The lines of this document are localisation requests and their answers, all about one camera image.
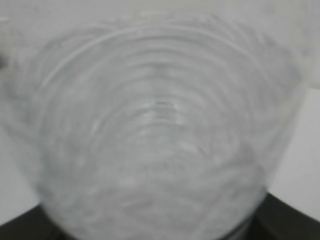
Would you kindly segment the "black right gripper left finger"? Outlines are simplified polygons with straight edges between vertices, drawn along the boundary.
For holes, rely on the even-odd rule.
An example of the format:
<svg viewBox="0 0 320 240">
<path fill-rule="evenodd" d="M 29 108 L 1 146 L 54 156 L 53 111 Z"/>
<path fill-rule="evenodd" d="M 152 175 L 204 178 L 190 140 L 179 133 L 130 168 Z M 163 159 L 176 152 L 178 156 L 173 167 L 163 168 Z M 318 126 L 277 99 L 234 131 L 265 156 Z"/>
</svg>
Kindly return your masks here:
<svg viewBox="0 0 320 240">
<path fill-rule="evenodd" d="M 36 206 L 0 226 L 2 240 L 66 240 L 67 236 Z"/>
</svg>

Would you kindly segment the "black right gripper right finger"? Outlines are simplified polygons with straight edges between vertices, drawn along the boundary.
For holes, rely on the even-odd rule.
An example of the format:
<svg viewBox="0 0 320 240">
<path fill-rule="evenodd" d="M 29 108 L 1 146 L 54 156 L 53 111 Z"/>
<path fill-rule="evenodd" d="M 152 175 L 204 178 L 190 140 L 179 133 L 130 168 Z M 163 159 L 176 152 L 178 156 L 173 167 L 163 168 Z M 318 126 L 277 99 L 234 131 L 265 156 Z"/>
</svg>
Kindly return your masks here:
<svg viewBox="0 0 320 240">
<path fill-rule="evenodd" d="M 320 240 L 320 222 L 268 194 L 242 240 Z"/>
</svg>

